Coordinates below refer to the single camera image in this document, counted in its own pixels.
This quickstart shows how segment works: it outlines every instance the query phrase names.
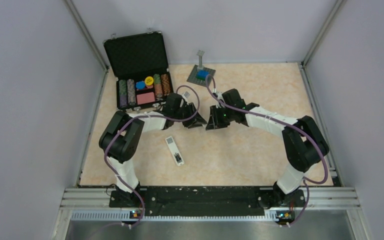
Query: blue poker chip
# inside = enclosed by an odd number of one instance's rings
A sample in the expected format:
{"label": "blue poker chip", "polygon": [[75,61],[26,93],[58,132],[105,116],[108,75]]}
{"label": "blue poker chip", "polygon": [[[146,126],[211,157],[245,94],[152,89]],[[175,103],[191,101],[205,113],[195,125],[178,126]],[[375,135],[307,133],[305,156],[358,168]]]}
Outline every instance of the blue poker chip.
{"label": "blue poker chip", "polygon": [[144,88],[146,88],[145,82],[144,81],[136,82],[136,88],[137,89],[144,89]]}

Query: metal frame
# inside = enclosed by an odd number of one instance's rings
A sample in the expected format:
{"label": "metal frame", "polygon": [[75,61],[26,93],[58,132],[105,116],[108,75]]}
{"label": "metal frame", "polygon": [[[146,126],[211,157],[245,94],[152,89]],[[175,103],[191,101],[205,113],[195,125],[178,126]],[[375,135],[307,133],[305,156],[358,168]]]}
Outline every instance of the metal frame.
{"label": "metal frame", "polygon": [[73,1],[72,0],[62,0],[62,1],[65,3],[65,6],[67,7],[71,16],[74,18],[74,21],[75,21],[78,29],[81,31],[81,34],[83,35],[84,39],[86,40],[87,44],[89,45],[90,49],[92,50],[93,54],[95,55],[96,60],[99,62],[99,64],[101,65],[101,67],[103,69],[108,69],[108,66],[105,63],[104,57],[102,56],[97,45],[95,44],[95,41],[92,38],[91,33],[89,32],[88,28],[86,27],[85,22],[83,22],[83,19],[80,16],[79,11],[77,11],[77,8],[74,5]]}
{"label": "metal frame", "polygon": [[[101,55],[99,49],[94,43],[92,36],[90,35],[86,25],[84,24],[72,0],[63,0],[63,1],[66,4],[70,13],[72,14],[73,18],[75,19],[77,26],[79,27],[80,31],[84,35],[96,59],[99,61],[99,63],[103,68],[108,69],[108,67],[105,64],[105,60],[103,56]],[[329,31],[329,28],[333,20],[338,15],[338,12],[343,7],[345,2],[346,0],[337,0],[335,2],[330,14],[328,15],[327,19],[323,23],[323,26],[320,29],[314,42],[312,43],[308,53],[306,54],[303,61],[299,64],[299,70],[300,70],[303,83],[311,104],[311,108],[314,113],[314,118],[317,124],[320,126],[320,130],[322,134],[325,136],[326,141],[328,143],[329,143],[329,133],[327,131],[327,128],[323,121],[321,113],[319,111],[318,101],[314,94],[314,89],[313,89],[311,80],[307,74],[306,66],[311,61],[314,53],[318,49],[318,46],[321,44],[324,36]],[[93,125],[95,123],[96,114],[99,108],[99,103],[101,100],[103,89],[105,87],[107,74],[108,74],[108,71],[105,73],[105,77],[101,86],[99,97],[98,97],[98,100],[96,101],[95,115],[93,116],[89,133],[93,130]],[[85,152],[83,153],[80,173],[82,171],[84,160],[86,158],[86,151],[88,149],[88,146],[89,146],[89,141],[87,141],[85,146]],[[338,169],[337,169],[337,166],[335,165],[334,155],[332,154],[332,152],[333,151],[331,150],[331,153],[326,156],[326,159],[329,165],[330,175],[332,176],[333,179],[338,179],[339,178],[337,174]],[[114,221],[114,218],[117,218],[117,220],[119,221],[120,218],[126,217],[126,215],[123,213],[123,209],[109,207],[110,196],[107,195],[107,192],[106,192],[107,190],[108,190],[108,193],[110,193],[110,191],[113,191],[114,189],[75,188],[75,187],[67,188],[62,197],[52,239],[64,240],[66,238],[66,234],[67,234],[69,223],[70,223],[70,220],[72,219],[72,216],[74,216],[75,217],[74,219],[76,220],[81,220],[83,218],[86,221],[96,220],[97,218],[99,218],[101,221],[104,221],[104,220]],[[279,208],[272,208],[271,210],[282,211],[287,209],[279,207]],[[356,240],[372,239],[371,233],[368,228],[368,224],[365,220],[363,211],[360,206],[357,193],[353,187],[310,187],[310,200],[309,200],[309,205],[307,207],[307,210],[308,211],[345,210],[348,215],[350,228],[354,234],[355,239]],[[143,220],[155,221],[156,219],[145,217]],[[183,219],[183,218],[176,218],[176,219],[165,218],[163,220],[164,221],[185,221],[185,220],[190,221],[190,219]],[[226,221],[232,221],[232,220],[234,221],[267,221],[268,219],[264,217],[260,217],[257,219],[256,218],[250,219],[244,216],[240,218],[232,218],[232,219],[225,219],[225,220]]]}
{"label": "metal frame", "polygon": [[105,84],[107,83],[108,73],[109,73],[109,69],[106,69],[106,71],[103,75],[103,78],[102,78],[98,97],[95,100],[95,108],[93,109],[93,118],[92,118],[92,121],[90,122],[89,133],[87,134],[87,139],[85,142],[85,146],[83,148],[83,154],[81,157],[80,169],[78,170],[77,180],[75,182],[76,186],[78,186],[80,183],[80,179],[81,179],[82,173],[83,173],[83,167],[85,166],[86,157],[88,156],[89,144],[91,143],[91,136],[92,136],[92,132],[94,131],[95,121],[97,120],[98,110],[99,110],[99,106],[101,104],[102,95],[104,94]]}

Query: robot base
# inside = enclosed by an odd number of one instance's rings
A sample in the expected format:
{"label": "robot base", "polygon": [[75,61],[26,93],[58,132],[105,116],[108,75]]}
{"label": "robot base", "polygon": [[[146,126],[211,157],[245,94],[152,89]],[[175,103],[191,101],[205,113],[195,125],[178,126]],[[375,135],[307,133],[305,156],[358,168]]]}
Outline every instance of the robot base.
{"label": "robot base", "polygon": [[[110,208],[140,207],[136,196],[132,200],[120,197],[122,194],[127,193],[111,192]],[[139,194],[147,216],[264,216],[264,209],[289,207],[291,203],[303,207],[305,203],[302,190],[279,199],[273,188],[263,186],[142,186]]]}

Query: blue block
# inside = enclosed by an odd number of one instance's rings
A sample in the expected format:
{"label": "blue block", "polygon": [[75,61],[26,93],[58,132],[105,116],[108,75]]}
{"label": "blue block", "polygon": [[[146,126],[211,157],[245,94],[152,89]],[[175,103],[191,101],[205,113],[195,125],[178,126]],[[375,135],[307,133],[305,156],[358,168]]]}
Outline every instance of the blue block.
{"label": "blue block", "polygon": [[210,73],[207,72],[207,71],[204,71],[204,70],[200,70],[200,71],[196,74],[196,78],[197,78],[197,79],[201,79],[201,80],[205,80],[205,78],[207,77],[208,74],[210,74]]}

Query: gray base plate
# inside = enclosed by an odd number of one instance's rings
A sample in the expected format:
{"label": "gray base plate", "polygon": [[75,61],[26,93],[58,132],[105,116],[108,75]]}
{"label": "gray base plate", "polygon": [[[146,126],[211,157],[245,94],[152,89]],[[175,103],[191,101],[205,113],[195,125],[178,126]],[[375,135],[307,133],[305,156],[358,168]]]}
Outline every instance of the gray base plate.
{"label": "gray base plate", "polygon": [[[204,67],[203,70],[208,72],[209,74],[211,74],[213,77],[216,74],[216,70],[208,68],[208,67]],[[187,78],[186,82],[206,87],[205,80],[201,80],[201,79],[197,78],[197,73],[198,72],[199,72],[198,71],[198,65],[193,66],[192,71],[190,72],[189,77]]]}

